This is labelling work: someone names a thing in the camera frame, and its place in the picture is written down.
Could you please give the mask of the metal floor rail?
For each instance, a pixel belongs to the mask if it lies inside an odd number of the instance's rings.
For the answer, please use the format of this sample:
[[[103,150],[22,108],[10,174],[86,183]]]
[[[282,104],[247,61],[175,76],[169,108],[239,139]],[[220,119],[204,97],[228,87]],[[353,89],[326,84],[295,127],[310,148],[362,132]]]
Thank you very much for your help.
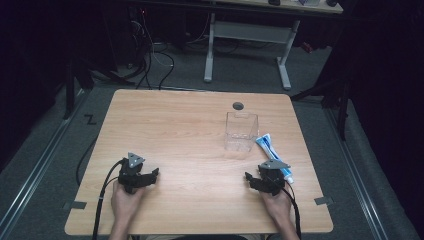
[[[27,163],[18,162],[7,176],[12,178],[20,170],[30,168],[11,206],[0,219],[0,240],[21,239],[25,235],[43,239],[49,234],[62,236],[70,210],[64,210],[67,201],[75,201],[78,183],[84,173],[97,127],[88,123],[91,110],[88,106],[91,92],[81,90],[76,96],[74,111],[69,119],[44,119],[28,144],[29,150],[49,124],[55,131],[47,131],[50,139],[45,149],[37,149],[36,157]]]
[[[372,200],[364,181],[361,178],[361,171],[357,168],[354,162],[348,144],[341,138],[338,132],[335,114],[332,110],[323,110],[323,112],[341,149],[348,176],[374,240],[389,240],[380,216],[377,213],[374,201]]]

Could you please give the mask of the clear plastic container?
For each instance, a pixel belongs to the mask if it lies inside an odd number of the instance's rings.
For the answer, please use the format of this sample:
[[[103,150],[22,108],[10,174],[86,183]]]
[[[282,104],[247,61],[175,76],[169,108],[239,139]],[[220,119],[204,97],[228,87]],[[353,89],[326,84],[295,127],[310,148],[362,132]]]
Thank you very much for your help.
[[[225,149],[250,152],[259,135],[258,116],[246,112],[228,112],[225,128]]]

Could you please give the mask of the person's left hand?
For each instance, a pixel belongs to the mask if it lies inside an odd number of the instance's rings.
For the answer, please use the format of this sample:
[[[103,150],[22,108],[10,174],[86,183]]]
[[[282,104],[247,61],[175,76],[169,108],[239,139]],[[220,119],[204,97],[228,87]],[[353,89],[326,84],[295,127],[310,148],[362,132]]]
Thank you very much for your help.
[[[113,184],[111,205],[115,221],[129,224],[137,213],[145,189],[139,188],[134,193],[127,193],[125,187],[118,181]]]

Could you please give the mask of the person's right hand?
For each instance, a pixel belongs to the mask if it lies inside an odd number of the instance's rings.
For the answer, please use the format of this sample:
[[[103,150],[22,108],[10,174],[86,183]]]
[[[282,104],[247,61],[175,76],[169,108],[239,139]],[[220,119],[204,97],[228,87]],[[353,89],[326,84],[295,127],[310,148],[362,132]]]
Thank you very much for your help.
[[[277,195],[261,192],[265,208],[277,225],[291,224],[291,200],[289,196],[281,190]]]

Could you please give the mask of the dark computer tower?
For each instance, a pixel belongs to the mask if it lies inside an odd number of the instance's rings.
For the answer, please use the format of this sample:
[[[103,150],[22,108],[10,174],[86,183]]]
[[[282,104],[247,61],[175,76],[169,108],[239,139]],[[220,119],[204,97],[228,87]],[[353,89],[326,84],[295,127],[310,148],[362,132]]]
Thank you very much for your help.
[[[145,55],[150,51],[151,44],[145,24],[144,10],[137,7],[128,8],[131,36],[135,44],[135,60],[137,67],[145,65]]]

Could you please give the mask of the blue and white toothpaste tube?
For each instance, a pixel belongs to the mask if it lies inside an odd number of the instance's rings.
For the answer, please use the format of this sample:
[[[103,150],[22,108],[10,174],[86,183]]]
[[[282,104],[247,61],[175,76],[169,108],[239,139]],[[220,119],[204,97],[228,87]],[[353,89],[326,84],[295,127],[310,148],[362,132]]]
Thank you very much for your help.
[[[294,183],[294,179],[293,179],[293,175],[292,172],[290,170],[291,166],[286,164],[278,155],[278,153],[276,152],[276,150],[274,149],[273,145],[272,145],[272,139],[269,133],[258,137],[256,139],[256,143],[263,149],[263,151],[265,152],[265,154],[268,156],[268,158],[270,160],[276,160],[279,161],[281,164],[281,168],[280,171],[282,172],[284,179],[289,183],[289,184],[293,184]]]

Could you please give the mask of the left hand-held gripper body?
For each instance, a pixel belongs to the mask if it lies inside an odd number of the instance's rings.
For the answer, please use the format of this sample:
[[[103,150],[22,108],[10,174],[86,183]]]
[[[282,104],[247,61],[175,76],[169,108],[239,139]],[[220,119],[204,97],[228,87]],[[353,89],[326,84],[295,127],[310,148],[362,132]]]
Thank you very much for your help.
[[[124,186],[127,193],[133,194],[136,188],[148,185],[148,176],[140,174],[144,161],[143,157],[131,152],[128,153],[127,158],[123,159],[118,182]]]

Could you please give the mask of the grey-legged background desk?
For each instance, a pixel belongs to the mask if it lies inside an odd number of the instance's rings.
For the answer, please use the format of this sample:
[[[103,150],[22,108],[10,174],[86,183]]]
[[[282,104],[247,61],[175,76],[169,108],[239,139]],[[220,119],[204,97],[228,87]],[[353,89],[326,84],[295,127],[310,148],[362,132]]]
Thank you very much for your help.
[[[307,13],[342,14],[344,11],[338,0],[212,0],[212,5],[216,6],[218,2],[264,6]],[[213,78],[214,40],[216,38],[227,38],[283,44],[285,48],[282,55],[276,58],[276,63],[283,89],[291,89],[286,61],[300,25],[299,20],[294,20],[291,27],[216,20],[214,13],[209,15],[209,20],[208,52],[204,71],[205,82],[211,82]]]

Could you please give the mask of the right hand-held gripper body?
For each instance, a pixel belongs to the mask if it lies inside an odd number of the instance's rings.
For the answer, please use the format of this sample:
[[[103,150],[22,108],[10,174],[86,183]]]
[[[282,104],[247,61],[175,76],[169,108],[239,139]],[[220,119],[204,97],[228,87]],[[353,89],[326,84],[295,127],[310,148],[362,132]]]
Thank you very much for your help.
[[[289,168],[289,165],[276,160],[269,159],[258,166],[260,181],[259,190],[265,193],[277,195],[285,186],[285,179],[282,169]]]

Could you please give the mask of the black stand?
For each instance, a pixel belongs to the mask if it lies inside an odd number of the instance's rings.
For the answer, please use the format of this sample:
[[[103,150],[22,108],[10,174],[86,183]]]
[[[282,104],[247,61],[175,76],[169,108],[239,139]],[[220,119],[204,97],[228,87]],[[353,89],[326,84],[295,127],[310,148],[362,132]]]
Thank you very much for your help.
[[[322,95],[321,106],[323,108],[338,108],[336,118],[336,131],[338,136],[345,141],[345,124],[348,117],[347,108],[349,100],[350,81],[347,79],[335,79],[326,83],[318,84],[303,92],[290,97],[292,101],[299,101],[307,96]]]
[[[83,90],[91,90],[94,86],[89,68],[78,58],[71,58],[66,65],[66,105],[64,119],[69,119],[75,105],[75,82]]]

